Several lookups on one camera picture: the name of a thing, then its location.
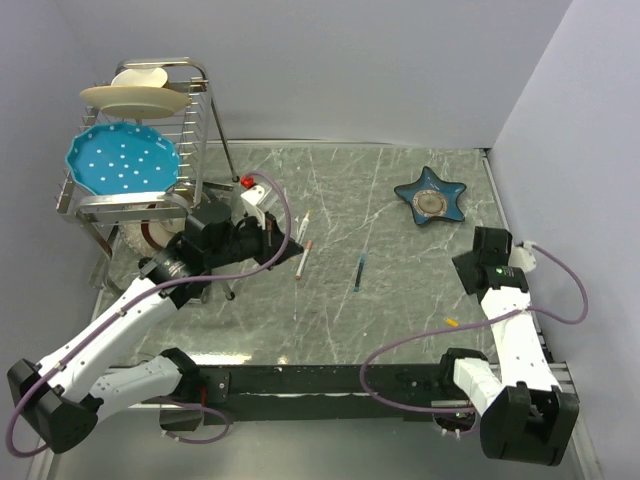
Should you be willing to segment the white orange pen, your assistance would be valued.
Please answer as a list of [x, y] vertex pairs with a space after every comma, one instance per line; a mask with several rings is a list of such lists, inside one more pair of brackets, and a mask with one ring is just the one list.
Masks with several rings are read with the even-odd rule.
[[301, 259], [299, 261], [298, 267], [296, 269], [296, 273], [295, 273], [295, 280], [296, 281], [301, 280], [301, 278], [303, 276], [303, 272], [304, 272], [306, 263], [308, 261], [309, 254], [310, 254], [310, 252], [312, 250], [312, 247], [313, 247], [313, 241], [312, 240], [307, 241], [307, 243], [305, 245], [305, 248], [304, 248], [304, 251], [303, 251], [303, 254], [302, 254]]

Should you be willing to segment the blue pen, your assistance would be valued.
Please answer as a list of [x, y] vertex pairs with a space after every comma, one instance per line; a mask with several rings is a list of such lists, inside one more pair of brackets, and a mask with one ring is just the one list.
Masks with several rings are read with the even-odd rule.
[[367, 258], [367, 254], [366, 252], [363, 251], [360, 255], [357, 270], [356, 270], [356, 277], [355, 277], [354, 287], [353, 287], [353, 291], [355, 293], [359, 292], [360, 290], [366, 258]]

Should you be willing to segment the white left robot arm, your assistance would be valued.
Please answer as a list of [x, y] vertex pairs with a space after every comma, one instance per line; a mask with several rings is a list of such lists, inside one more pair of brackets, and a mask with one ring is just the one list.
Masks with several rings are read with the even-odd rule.
[[190, 400], [205, 381], [201, 368], [178, 348], [162, 351], [140, 366], [110, 374], [114, 360], [143, 334], [173, 316], [205, 286], [224, 281], [214, 270], [252, 259], [254, 274], [269, 270], [302, 247], [292, 237], [291, 213], [283, 225], [262, 207], [247, 207], [240, 222], [228, 205], [199, 204], [185, 227], [153, 257], [112, 306], [55, 352], [33, 363], [16, 362], [7, 373], [14, 402], [5, 444], [10, 454], [29, 458], [13, 439], [24, 419], [55, 453], [82, 442], [108, 417], [128, 407], [163, 397]]

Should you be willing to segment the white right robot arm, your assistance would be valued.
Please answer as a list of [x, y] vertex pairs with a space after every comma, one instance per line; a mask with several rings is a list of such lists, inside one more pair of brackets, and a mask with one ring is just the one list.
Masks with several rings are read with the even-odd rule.
[[480, 419], [480, 443], [490, 459], [560, 464], [579, 414], [576, 395], [561, 389], [532, 320], [526, 272], [532, 253], [510, 232], [478, 227], [470, 251], [452, 260], [465, 292], [486, 317], [499, 361], [492, 371], [479, 351], [450, 348], [437, 375], [449, 398], [467, 395]]

